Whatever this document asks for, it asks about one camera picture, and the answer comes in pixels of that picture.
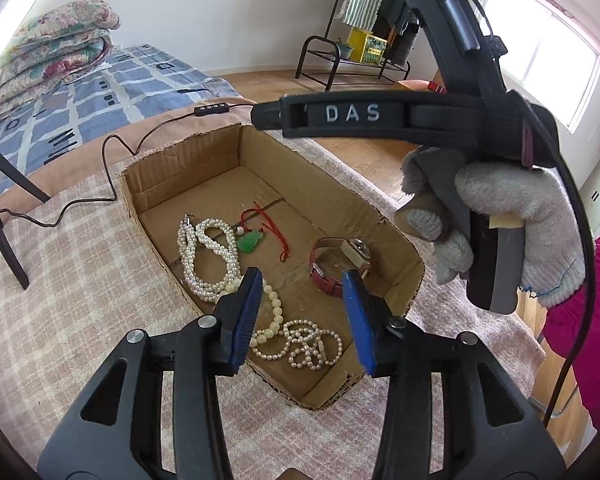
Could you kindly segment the right hand in grey glove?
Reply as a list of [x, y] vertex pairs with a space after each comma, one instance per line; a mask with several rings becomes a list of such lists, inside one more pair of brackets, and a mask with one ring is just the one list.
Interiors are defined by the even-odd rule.
[[396, 223], [434, 245], [438, 283], [462, 278], [474, 306], [509, 314], [528, 292], [551, 308], [583, 284], [576, 219], [552, 172], [474, 162], [450, 148], [420, 148], [402, 172], [412, 199]]

